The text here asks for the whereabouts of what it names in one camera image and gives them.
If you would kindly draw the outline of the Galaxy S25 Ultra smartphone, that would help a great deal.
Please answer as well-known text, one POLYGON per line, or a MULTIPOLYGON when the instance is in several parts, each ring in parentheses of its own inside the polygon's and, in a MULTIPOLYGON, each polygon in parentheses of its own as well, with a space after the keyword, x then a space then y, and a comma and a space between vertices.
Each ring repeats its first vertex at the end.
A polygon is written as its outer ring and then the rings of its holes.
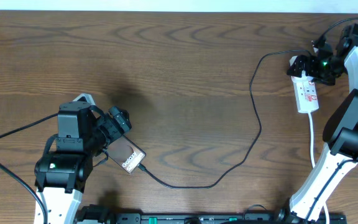
POLYGON ((146 157, 146 153, 125 136, 120 137, 108 146, 108 154, 128 174, 133 173, 146 157))

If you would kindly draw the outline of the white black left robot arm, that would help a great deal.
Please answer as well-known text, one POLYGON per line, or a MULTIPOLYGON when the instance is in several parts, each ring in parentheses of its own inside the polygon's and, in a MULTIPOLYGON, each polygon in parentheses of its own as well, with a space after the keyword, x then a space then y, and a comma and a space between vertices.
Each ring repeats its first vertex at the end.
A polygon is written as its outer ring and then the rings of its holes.
POLYGON ((131 130, 129 113, 99 109, 89 94, 59 106, 58 133, 49 137, 34 169, 35 223, 73 223, 94 157, 131 130))

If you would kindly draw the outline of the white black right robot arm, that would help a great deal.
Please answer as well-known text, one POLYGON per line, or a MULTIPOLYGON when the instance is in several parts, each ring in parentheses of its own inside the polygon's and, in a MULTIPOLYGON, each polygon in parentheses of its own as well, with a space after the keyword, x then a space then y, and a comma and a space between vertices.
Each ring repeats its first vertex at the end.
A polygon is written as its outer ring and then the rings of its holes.
POLYGON ((349 95, 328 119, 323 150, 310 175, 278 214, 284 223, 315 223, 327 199, 345 175, 358 165, 358 34, 343 34, 333 51, 320 37, 314 55, 290 59, 287 74, 293 80, 300 113, 316 109, 314 84, 334 85, 342 73, 349 79, 349 95))

